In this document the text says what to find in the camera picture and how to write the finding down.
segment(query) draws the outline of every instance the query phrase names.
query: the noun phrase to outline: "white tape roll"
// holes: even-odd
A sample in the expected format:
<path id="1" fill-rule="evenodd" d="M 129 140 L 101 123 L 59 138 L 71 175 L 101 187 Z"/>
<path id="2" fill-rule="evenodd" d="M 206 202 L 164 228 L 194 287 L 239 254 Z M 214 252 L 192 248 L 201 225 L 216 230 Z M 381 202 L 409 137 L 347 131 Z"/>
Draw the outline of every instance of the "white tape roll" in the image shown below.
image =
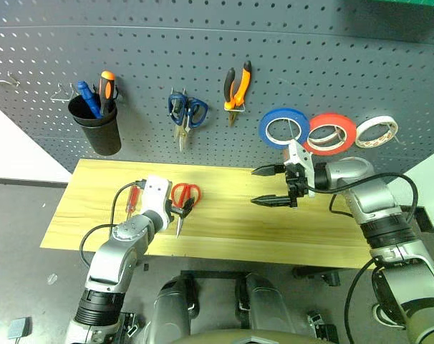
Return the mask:
<path id="1" fill-rule="evenodd" d="M 362 141 L 360 140 L 360 136 L 376 125 L 385 125 L 387 127 L 387 132 L 384 135 L 381 135 L 379 138 L 376 138 L 371 141 Z M 395 120 L 390 116 L 378 116 L 375 118 L 370 118 L 366 120 L 361 125 L 357 127 L 357 136 L 355 138 L 355 144 L 360 148 L 374 148 L 382 145 L 395 137 L 398 131 L 398 124 Z"/>

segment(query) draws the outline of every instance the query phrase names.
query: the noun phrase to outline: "red-handled screwdriver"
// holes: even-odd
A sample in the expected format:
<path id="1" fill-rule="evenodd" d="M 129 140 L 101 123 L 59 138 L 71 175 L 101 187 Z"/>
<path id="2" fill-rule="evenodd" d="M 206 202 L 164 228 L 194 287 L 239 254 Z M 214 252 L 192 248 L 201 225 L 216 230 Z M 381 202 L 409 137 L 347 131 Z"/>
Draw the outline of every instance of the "red-handled screwdriver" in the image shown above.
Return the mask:
<path id="1" fill-rule="evenodd" d="M 136 185 L 131 186 L 130 195 L 126 202 L 126 219 L 128 220 L 132 213 L 136 210 L 136 205 L 138 204 L 140 195 L 140 188 Z"/>

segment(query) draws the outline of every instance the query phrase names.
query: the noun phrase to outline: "black cable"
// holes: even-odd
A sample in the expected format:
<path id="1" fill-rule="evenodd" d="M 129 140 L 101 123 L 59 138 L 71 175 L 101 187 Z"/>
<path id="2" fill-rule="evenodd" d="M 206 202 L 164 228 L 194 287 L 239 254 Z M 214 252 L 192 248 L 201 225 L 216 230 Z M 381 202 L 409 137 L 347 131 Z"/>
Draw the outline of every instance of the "black cable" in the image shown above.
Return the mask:
<path id="1" fill-rule="evenodd" d="M 351 213 L 347 213 L 346 211 L 333 210 L 333 203 L 334 203 L 334 199 L 335 199 L 336 197 L 337 197 L 337 195 L 334 194 L 334 195 L 332 196 L 332 199 L 330 200 L 330 204 L 329 204 L 329 210 L 330 210 L 330 212 L 331 212 L 332 214 L 345 215 L 345 216 L 348 216 L 348 217 L 352 217 L 352 218 L 354 218 L 353 215 L 352 215 Z"/>
<path id="2" fill-rule="evenodd" d="M 87 267 L 90 268 L 90 263 L 87 261 L 87 259 L 85 258 L 84 254 L 83 254 L 83 246 L 85 245 L 85 242 L 87 241 L 88 237 L 91 235 L 91 233 L 93 233 L 94 231 L 97 231 L 98 229 L 101 228 L 107 228 L 109 227 L 109 238 L 112 235 L 112 228 L 115 227 L 116 225 L 114 225 L 114 216 L 115 216 L 115 206 L 117 205 L 117 200 L 118 200 L 118 196 L 122 193 L 123 190 L 125 190 L 126 188 L 129 188 L 130 186 L 133 185 L 137 185 L 138 183 L 140 183 L 140 181 L 133 181 L 132 183 L 126 184 L 125 186 L 122 186 L 117 193 L 114 196 L 114 199 L 112 201 L 112 209 L 110 211 L 110 223 L 109 224 L 100 224 L 99 226 L 96 226 L 92 229 L 90 229 L 82 238 L 82 241 L 80 242 L 80 246 L 79 246 L 79 254 L 80 254 L 80 259 L 82 260 L 83 264 Z"/>
<path id="3" fill-rule="evenodd" d="M 344 327 L 346 328 L 347 339 L 349 340 L 349 344 L 354 344 L 354 339 L 351 335 L 351 328 L 349 327 L 349 306 L 351 304 L 352 293 L 354 292 L 355 286 L 357 282 L 359 282 L 359 278 L 363 275 L 366 269 L 373 264 L 373 258 L 371 258 L 365 265 L 359 270 L 359 272 L 355 275 L 352 280 L 351 286 L 347 291 L 346 303 L 344 304 Z"/>
<path id="4" fill-rule="evenodd" d="M 339 188 L 332 188 L 330 190 L 319 190 L 317 188 L 312 188 L 309 185 L 306 185 L 306 188 L 310 191 L 317 192 L 318 194 L 338 194 L 339 192 L 347 190 L 349 188 L 354 188 L 355 186 L 366 183 L 368 181 L 373 181 L 375 179 L 384 178 L 384 177 L 398 177 L 401 179 L 405 179 L 410 184 L 411 190 L 413 191 L 413 202 L 411 203 L 411 209 L 406 218 L 406 221 L 410 223 L 411 220 L 413 220 L 413 217 L 416 212 L 416 207 L 418 206 L 419 195 L 418 195 L 418 188 L 416 187 L 415 182 L 410 177 L 407 177 L 404 174 L 396 173 L 396 172 L 379 173 L 367 178 L 360 179 L 359 181 L 355 181 L 354 183 L 340 186 Z"/>
<path id="5" fill-rule="evenodd" d="M 82 241 L 80 242 L 80 246 L 79 246 L 79 254 L 80 254 L 80 259 L 82 260 L 83 264 L 89 269 L 90 268 L 90 263 L 87 261 L 87 259 L 85 258 L 85 255 L 83 254 L 83 246 L 85 245 L 85 242 L 87 241 L 88 237 L 94 232 L 97 231 L 98 229 L 101 228 L 107 228 L 107 227 L 115 227 L 115 224 L 100 224 L 99 226 L 96 226 L 92 229 L 90 229 L 82 238 Z"/>

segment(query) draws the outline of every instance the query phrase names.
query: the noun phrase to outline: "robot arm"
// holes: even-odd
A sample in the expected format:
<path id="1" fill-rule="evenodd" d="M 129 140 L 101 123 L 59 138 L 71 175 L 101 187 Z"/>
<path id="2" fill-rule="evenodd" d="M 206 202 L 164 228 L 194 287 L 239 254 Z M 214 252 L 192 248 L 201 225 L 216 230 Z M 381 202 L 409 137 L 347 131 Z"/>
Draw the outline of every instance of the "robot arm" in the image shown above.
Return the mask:
<path id="1" fill-rule="evenodd" d="M 372 165 L 361 158 L 345 158 L 312 167 L 309 153 L 297 142 L 284 152 L 284 165 L 257 168 L 253 174 L 285 172 L 288 196 L 261 196 L 263 206 L 297 206 L 297 197 L 313 196 L 373 176 Z M 340 192 L 371 247 L 377 265 L 372 282 L 382 310 L 404 325 L 411 343 L 434 343 L 434 262 L 419 240 L 386 183 L 376 178 Z"/>
<path id="2" fill-rule="evenodd" d="M 114 227 L 109 240 L 96 251 L 77 314 L 67 329 L 66 344 L 115 340 L 123 325 L 120 311 L 125 293 L 139 259 L 155 234 L 168 228 L 173 220 L 171 212 L 183 218 L 191 211 L 193 199 L 184 209 L 171 206 L 171 184 L 167 179 L 149 176 L 140 213 Z"/>

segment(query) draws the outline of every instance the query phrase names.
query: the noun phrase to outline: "red tape roll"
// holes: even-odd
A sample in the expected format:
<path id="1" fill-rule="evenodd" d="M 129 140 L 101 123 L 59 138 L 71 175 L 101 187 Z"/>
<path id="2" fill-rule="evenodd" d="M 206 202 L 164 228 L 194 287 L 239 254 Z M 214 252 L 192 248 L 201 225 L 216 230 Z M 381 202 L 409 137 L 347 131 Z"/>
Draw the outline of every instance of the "red tape roll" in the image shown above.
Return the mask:
<path id="1" fill-rule="evenodd" d="M 322 113 L 309 121 L 310 129 L 309 134 L 321 127 L 338 127 L 344 132 L 344 140 L 330 146 L 315 145 L 308 138 L 303 144 L 309 152 L 317 156 L 332 156 L 334 154 L 347 151 L 354 143 L 357 134 L 356 125 L 349 118 L 338 113 Z"/>

